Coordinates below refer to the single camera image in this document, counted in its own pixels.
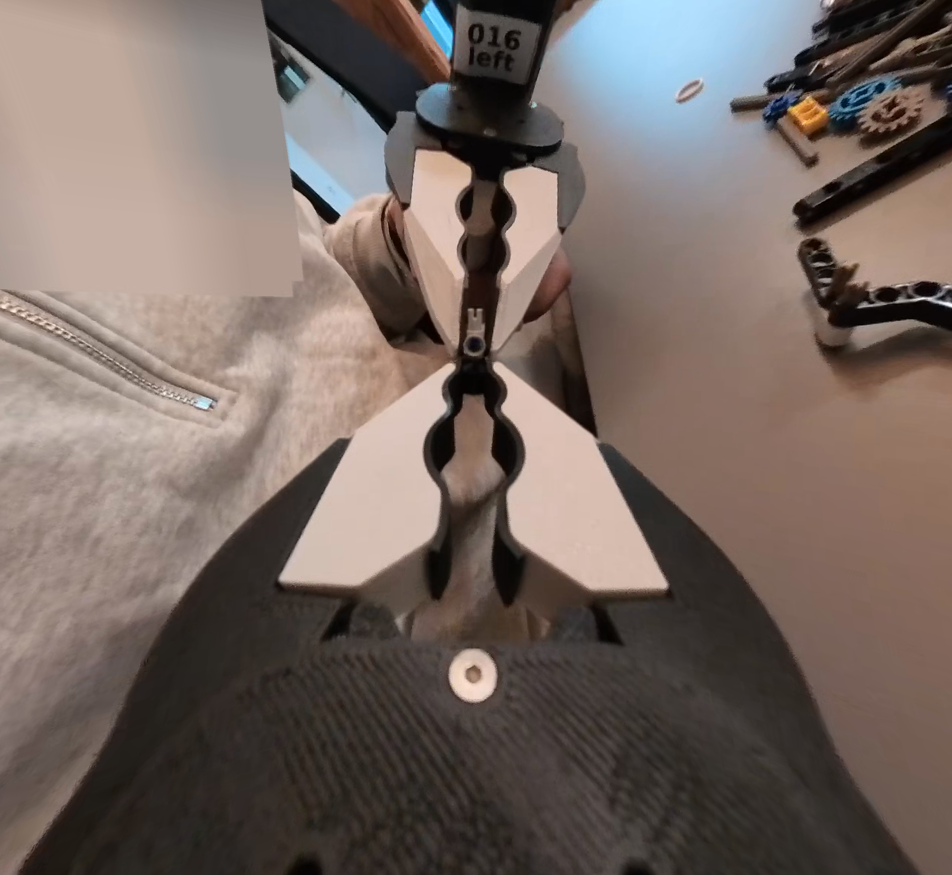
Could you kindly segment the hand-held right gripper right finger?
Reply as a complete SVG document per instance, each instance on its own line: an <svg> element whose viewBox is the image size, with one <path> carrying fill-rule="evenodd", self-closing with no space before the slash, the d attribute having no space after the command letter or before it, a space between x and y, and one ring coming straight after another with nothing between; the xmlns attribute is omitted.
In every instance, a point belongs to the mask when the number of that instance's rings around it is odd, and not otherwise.
<svg viewBox="0 0 952 875"><path fill-rule="evenodd" d="M565 607L666 595L598 441L507 367L491 374L491 452L505 478L491 563L504 605L550 619Z"/></svg>

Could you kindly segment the grey lego axle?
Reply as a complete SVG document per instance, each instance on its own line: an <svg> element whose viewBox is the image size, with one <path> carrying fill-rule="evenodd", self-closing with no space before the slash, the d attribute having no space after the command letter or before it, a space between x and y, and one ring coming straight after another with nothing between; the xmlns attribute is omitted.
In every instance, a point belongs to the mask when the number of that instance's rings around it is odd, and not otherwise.
<svg viewBox="0 0 952 875"><path fill-rule="evenodd" d="M810 138L803 134L790 117L784 116L775 123L775 130L794 152L804 167L814 167L819 153Z"/></svg>

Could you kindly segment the pile of beams and axles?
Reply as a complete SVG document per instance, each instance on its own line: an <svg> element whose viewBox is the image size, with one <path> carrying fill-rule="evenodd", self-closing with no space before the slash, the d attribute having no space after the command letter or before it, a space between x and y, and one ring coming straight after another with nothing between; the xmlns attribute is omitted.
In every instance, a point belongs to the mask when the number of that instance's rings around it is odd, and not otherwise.
<svg viewBox="0 0 952 875"><path fill-rule="evenodd" d="M730 110L761 111L780 96L815 94L857 78L893 50L913 48L916 34L938 24L949 8L950 0L821 0L811 43L792 68L768 78L764 93L733 99Z"/></svg>

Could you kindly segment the long black lego beam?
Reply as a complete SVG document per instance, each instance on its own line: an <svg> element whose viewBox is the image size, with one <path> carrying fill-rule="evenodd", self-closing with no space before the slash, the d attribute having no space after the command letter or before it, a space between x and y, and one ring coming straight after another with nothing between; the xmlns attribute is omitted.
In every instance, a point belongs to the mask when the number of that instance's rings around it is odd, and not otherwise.
<svg viewBox="0 0 952 875"><path fill-rule="evenodd" d="M829 219L950 150L951 116L945 115L799 199L792 207L795 224L804 228Z"/></svg>

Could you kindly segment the blue lego gear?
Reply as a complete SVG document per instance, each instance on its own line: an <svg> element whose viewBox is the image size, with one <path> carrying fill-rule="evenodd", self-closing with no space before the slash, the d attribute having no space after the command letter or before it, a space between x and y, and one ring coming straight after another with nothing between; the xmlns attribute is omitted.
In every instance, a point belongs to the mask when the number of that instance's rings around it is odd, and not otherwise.
<svg viewBox="0 0 952 875"><path fill-rule="evenodd" d="M837 131L850 130L876 98L901 88L902 82L894 75L879 75L851 85L827 106L829 126Z"/></svg>

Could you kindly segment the grey lego gear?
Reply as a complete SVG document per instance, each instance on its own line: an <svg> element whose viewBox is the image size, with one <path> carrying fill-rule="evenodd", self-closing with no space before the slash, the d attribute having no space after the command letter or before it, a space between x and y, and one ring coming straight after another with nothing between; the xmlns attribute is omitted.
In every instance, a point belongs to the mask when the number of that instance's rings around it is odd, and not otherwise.
<svg viewBox="0 0 952 875"><path fill-rule="evenodd" d="M865 142L876 143L915 126L922 117L928 89L897 87L876 96L859 115L857 129Z"/></svg>

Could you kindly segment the black white lego assembly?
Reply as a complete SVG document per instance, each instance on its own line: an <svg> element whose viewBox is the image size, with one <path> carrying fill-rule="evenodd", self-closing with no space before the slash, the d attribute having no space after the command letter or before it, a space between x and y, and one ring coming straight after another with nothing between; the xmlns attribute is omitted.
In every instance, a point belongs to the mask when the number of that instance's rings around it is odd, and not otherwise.
<svg viewBox="0 0 952 875"><path fill-rule="evenodd" d="M951 285L920 280L870 286L859 265L842 262L823 238L800 242L797 259L811 297L814 336L825 350L846 348L855 330L911 321L951 331Z"/></svg>

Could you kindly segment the person's left hand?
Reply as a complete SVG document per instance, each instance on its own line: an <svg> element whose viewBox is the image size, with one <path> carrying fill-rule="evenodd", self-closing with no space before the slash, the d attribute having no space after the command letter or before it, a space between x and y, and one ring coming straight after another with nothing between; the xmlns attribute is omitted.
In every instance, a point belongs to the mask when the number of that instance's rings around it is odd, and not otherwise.
<svg viewBox="0 0 952 875"><path fill-rule="evenodd" d="M541 276L522 323L539 320L551 311L559 298L567 291L572 281L572 266L562 248L557 248L551 262Z"/></svg>

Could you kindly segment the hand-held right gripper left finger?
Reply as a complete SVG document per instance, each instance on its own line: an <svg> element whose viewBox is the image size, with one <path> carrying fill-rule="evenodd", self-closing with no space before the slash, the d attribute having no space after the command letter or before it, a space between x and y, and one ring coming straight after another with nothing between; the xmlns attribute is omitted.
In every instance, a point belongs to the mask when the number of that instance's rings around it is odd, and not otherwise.
<svg viewBox="0 0 952 875"><path fill-rule="evenodd" d="M443 364L353 434L279 573L282 588L395 615L445 597L458 371Z"/></svg>

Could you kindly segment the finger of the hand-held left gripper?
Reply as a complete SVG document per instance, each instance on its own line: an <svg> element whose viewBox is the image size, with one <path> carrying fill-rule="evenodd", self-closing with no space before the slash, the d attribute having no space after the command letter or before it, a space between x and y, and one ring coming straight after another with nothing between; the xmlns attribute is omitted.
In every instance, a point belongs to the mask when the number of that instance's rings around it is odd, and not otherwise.
<svg viewBox="0 0 952 875"><path fill-rule="evenodd" d="M404 213L406 244L429 316L452 357L459 350L466 287L459 201L471 184L469 165L442 150L416 150Z"/></svg>
<svg viewBox="0 0 952 875"><path fill-rule="evenodd" d="M520 167L480 180L481 359L525 320L561 236L556 173Z"/></svg>

